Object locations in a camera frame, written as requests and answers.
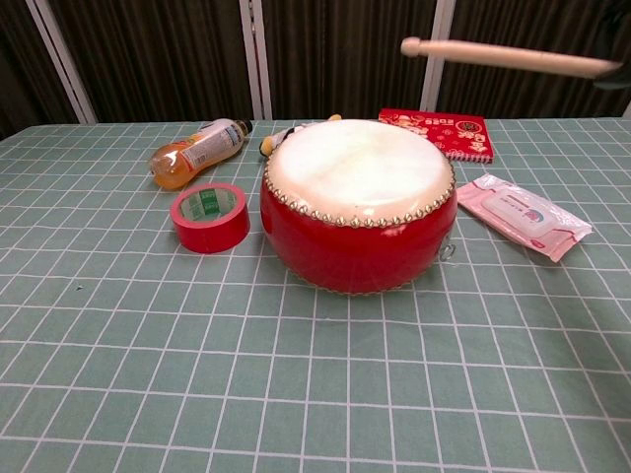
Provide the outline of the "green checked tablecloth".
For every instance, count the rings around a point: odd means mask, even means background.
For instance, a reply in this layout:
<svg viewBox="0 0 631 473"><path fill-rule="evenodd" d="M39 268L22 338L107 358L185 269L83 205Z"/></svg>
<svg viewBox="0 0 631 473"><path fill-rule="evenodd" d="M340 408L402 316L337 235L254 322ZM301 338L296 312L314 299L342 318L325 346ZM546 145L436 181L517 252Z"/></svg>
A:
<svg viewBox="0 0 631 473"><path fill-rule="evenodd" d="M0 473L631 473L631 119L491 120L489 172L593 230L558 263L460 213L396 290L313 287L262 230L258 121L179 243L148 160L193 123L0 140Z"/></svg>

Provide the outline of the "red tape roll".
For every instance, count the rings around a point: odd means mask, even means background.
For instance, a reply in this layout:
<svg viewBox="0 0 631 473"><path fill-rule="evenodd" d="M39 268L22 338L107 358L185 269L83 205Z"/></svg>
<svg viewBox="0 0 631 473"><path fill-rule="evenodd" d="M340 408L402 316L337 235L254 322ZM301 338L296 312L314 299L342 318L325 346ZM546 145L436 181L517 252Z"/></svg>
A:
<svg viewBox="0 0 631 473"><path fill-rule="evenodd" d="M197 253L216 253L239 244L250 228L244 192L228 183L208 183L182 192L170 215L179 242Z"/></svg>

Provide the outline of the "dark ribbed partition panel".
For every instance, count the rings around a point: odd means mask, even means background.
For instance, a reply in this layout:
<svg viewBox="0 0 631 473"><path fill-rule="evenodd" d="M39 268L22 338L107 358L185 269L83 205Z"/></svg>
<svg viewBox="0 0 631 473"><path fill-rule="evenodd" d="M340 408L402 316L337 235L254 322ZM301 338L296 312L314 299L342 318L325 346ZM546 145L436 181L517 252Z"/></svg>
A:
<svg viewBox="0 0 631 473"><path fill-rule="evenodd" d="M451 37L511 47L594 56L598 22L612 0L457 0ZM631 18L613 61L631 56ZM437 108L485 118L620 116L631 88L602 90L587 79L448 62Z"/></svg>
<svg viewBox="0 0 631 473"><path fill-rule="evenodd" d="M25 0L0 0L0 140L77 121Z"/></svg>
<svg viewBox="0 0 631 473"><path fill-rule="evenodd" d="M276 119L371 119L418 108L426 58L400 51L430 37L437 0L261 0Z"/></svg>
<svg viewBox="0 0 631 473"><path fill-rule="evenodd" d="M48 0L99 122L252 118L239 0Z"/></svg>

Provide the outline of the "pink wet wipes pack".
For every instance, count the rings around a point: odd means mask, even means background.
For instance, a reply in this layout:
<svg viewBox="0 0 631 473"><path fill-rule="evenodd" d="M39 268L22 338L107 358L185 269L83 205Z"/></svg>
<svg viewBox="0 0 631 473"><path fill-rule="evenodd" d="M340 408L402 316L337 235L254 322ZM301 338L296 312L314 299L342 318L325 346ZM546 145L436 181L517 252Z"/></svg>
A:
<svg viewBox="0 0 631 473"><path fill-rule="evenodd" d="M486 173L457 189L457 203L509 240L558 262L593 227L556 204Z"/></svg>

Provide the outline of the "red spiral notebook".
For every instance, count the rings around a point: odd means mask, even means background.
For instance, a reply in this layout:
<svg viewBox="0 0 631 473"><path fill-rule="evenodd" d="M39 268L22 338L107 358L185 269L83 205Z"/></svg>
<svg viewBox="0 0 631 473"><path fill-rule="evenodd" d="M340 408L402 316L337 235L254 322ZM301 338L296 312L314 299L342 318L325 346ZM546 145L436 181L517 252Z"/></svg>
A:
<svg viewBox="0 0 631 473"><path fill-rule="evenodd" d="M380 122L402 127L434 144L449 160L492 164L494 152L482 116L383 108Z"/></svg>

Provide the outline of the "orange juice bottle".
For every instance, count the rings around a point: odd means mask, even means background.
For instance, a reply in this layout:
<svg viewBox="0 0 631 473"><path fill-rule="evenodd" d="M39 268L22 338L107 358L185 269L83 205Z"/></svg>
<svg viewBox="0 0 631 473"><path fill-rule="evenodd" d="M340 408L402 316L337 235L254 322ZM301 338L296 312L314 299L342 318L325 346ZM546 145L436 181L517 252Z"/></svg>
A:
<svg viewBox="0 0 631 473"><path fill-rule="evenodd" d="M251 131L248 119L220 118L159 148L149 163L154 182L167 190L184 187L203 170L235 155Z"/></svg>

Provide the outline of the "wooden drumstick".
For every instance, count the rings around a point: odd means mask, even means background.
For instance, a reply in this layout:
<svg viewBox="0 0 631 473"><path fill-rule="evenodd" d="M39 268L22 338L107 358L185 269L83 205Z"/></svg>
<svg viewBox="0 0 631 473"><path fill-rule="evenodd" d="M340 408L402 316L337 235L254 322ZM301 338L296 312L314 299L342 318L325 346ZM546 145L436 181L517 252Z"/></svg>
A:
<svg viewBox="0 0 631 473"><path fill-rule="evenodd" d="M435 56L445 61L595 79L619 69L619 62L460 40L405 38L400 51L408 57Z"/></svg>

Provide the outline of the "black yellow plush toy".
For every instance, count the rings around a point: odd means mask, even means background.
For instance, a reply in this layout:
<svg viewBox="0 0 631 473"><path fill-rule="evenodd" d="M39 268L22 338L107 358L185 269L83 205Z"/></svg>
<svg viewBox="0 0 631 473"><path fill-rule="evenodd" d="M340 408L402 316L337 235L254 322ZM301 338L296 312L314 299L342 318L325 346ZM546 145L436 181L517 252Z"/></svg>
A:
<svg viewBox="0 0 631 473"><path fill-rule="evenodd" d="M275 134L265 137L259 145L260 155L263 156L264 158L269 158L274 152L274 150L277 149L290 135L294 133L298 133L302 131L303 129L316 125L316 124L319 124L319 121L310 122L310 123L301 123L299 125L286 128L282 131L279 131Z"/></svg>

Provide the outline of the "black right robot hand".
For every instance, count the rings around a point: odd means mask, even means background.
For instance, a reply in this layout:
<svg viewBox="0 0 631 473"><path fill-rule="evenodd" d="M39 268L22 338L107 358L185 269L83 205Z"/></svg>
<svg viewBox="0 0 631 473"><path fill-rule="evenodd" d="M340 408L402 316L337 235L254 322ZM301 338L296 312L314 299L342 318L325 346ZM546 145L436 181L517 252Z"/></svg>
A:
<svg viewBox="0 0 631 473"><path fill-rule="evenodd" d="M613 61L614 42L622 31L623 22L627 18L631 18L631 0L612 0L598 22L594 48L595 58ZM631 88L631 56L622 61L616 69L598 75L594 79L594 85L602 90Z"/></svg>

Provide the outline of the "red drum with white skin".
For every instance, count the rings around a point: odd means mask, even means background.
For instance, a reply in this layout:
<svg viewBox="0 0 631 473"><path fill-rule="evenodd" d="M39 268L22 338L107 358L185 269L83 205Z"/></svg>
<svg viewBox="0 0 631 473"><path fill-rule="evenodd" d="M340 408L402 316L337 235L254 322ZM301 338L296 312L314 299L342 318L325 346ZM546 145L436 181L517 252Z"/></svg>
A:
<svg viewBox="0 0 631 473"><path fill-rule="evenodd" d="M265 159L260 215L267 240L316 286L345 294L390 290L450 245L455 171L414 132L328 119L290 135Z"/></svg>

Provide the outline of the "white partition frame post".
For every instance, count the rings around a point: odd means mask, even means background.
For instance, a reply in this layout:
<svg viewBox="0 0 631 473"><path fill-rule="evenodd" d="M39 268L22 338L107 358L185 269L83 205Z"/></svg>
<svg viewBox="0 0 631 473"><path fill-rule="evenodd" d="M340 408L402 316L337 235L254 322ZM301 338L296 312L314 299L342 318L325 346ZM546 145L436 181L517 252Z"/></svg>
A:
<svg viewBox="0 0 631 473"><path fill-rule="evenodd" d="M49 1L25 2L79 123L96 124L94 108Z"/></svg>
<svg viewBox="0 0 631 473"><path fill-rule="evenodd" d="M262 0L239 0L251 107L255 119L273 118Z"/></svg>
<svg viewBox="0 0 631 473"><path fill-rule="evenodd" d="M456 0L437 0L430 40L447 40L456 7ZM440 56L427 58L419 109L436 110L443 78L445 59Z"/></svg>

